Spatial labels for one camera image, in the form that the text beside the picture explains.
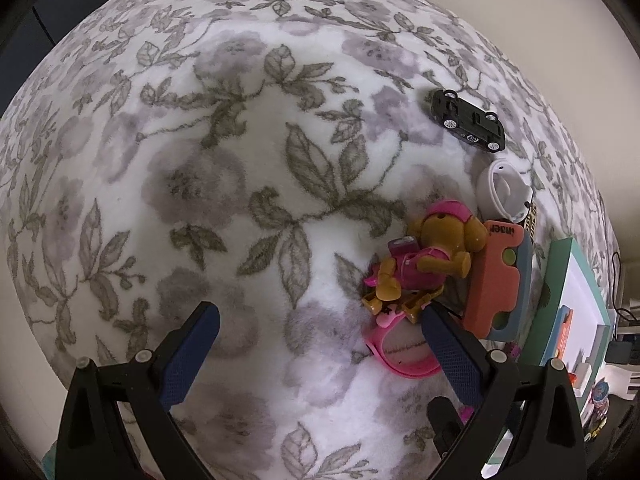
beige wall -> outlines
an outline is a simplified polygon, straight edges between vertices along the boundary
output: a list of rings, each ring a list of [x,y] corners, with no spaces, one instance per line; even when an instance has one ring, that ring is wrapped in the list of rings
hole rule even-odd
[[[433,0],[489,37],[551,102],[640,258],[640,59],[600,0]]]

silver screw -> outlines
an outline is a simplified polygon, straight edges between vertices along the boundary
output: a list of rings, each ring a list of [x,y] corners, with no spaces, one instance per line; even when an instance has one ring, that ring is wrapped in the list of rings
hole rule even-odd
[[[76,368],[80,368],[81,370],[87,368],[90,362],[91,359],[89,359],[87,356],[80,357],[76,360]]]
[[[564,363],[561,359],[554,357],[553,359],[551,359],[551,367],[558,371],[564,370]]]
[[[141,350],[136,354],[136,361],[138,361],[139,363],[146,363],[151,361],[152,356],[153,353],[151,352],[151,350],[147,350],[145,348],[144,350]]]
[[[492,361],[496,363],[505,363],[507,362],[507,354],[505,354],[502,350],[492,350],[489,354]]]

pink wristband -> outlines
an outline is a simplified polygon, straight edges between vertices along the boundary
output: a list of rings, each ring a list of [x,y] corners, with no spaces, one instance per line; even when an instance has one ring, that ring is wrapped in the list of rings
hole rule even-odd
[[[400,323],[406,314],[401,312],[397,314],[390,323],[383,323],[386,326],[382,326],[380,323],[376,323],[374,327],[366,331],[363,334],[364,342],[366,343],[372,354],[376,359],[380,361],[386,368],[391,370],[396,375],[406,377],[407,379],[422,379],[424,377],[431,377],[440,371],[440,363],[436,359],[433,353],[430,353],[427,357],[421,361],[416,361],[407,364],[393,363],[385,355],[384,348],[382,346],[386,335],[393,330],[393,328]]]

black toy car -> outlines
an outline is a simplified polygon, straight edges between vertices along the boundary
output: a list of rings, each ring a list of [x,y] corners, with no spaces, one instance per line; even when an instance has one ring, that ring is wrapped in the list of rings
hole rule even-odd
[[[498,115],[462,100],[453,90],[434,92],[431,115],[467,144],[491,153],[501,152],[505,147],[504,128]]]

pink hat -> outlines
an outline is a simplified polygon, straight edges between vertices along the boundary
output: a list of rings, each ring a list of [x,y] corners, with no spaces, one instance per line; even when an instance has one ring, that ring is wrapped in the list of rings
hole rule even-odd
[[[424,217],[428,218],[429,216],[437,213],[455,216],[458,220],[464,223],[473,216],[473,213],[469,208],[458,200],[440,200],[427,209],[427,213]]]

